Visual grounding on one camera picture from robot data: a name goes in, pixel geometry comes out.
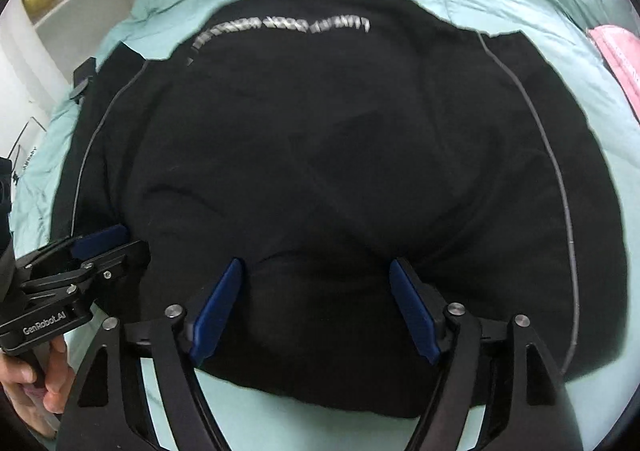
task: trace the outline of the teal bed sheet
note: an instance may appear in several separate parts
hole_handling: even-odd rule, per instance
[[[130,17],[104,39],[97,53],[98,64],[119,42],[146,58],[165,59],[213,11],[231,1],[235,0],[137,0]],[[633,19],[626,16],[623,0],[414,1],[460,27],[489,34],[523,31],[575,95],[609,164],[623,211],[630,319],[622,356],[568,384],[585,449],[592,450],[619,418],[640,383],[640,128],[620,86],[581,29],[611,22],[631,28]],[[18,184],[11,216],[18,254],[48,241],[52,199],[77,116],[74,103],[59,105],[44,145]],[[79,364],[100,319],[98,315],[90,325],[69,335],[74,365]],[[148,361],[143,362],[143,370],[161,444],[175,449]],[[416,422],[324,409],[244,389],[204,373],[198,377],[236,451],[257,447],[262,451],[404,449]],[[481,420],[482,408],[473,409],[460,450],[474,446]]]

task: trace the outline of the black garment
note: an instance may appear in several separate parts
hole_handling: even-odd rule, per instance
[[[390,294],[389,262],[406,256],[480,317],[529,315],[562,365],[574,295],[558,177],[478,34],[408,0],[242,0],[204,31],[165,62],[120,46],[82,108],[54,238],[68,234],[89,138],[138,77],[82,174],[79,232],[124,222],[150,244],[139,299],[123,293],[110,313],[161,315],[242,257],[248,279],[207,371],[415,417],[436,370]],[[522,34],[484,40],[524,85],[564,177],[580,301],[574,377],[615,357],[624,332],[618,200],[552,67]]]

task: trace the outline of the metal screw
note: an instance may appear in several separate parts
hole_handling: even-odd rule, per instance
[[[184,308],[182,308],[180,305],[171,305],[164,310],[164,315],[169,319],[174,319],[176,317],[180,317],[182,315],[182,312],[184,312]]]
[[[516,315],[514,321],[516,322],[516,325],[521,326],[523,328],[526,328],[531,324],[531,320],[524,314]]]
[[[118,319],[115,317],[107,317],[107,319],[102,322],[102,328],[105,330],[113,330],[116,326],[118,326]]]
[[[462,303],[449,303],[447,310],[454,316],[462,316],[466,312],[465,306]]]

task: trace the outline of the blue gripper pad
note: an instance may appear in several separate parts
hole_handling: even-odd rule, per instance
[[[433,318],[396,259],[389,268],[389,283],[418,353],[435,365],[440,358],[440,348]]]
[[[220,278],[193,325],[193,344],[189,353],[196,366],[216,351],[222,330],[236,302],[244,269],[239,259],[234,259]]]
[[[71,256],[86,261],[124,245],[129,241],[129,231],[124,225],[113,225],[102,231],[78,238],[71,246]]]

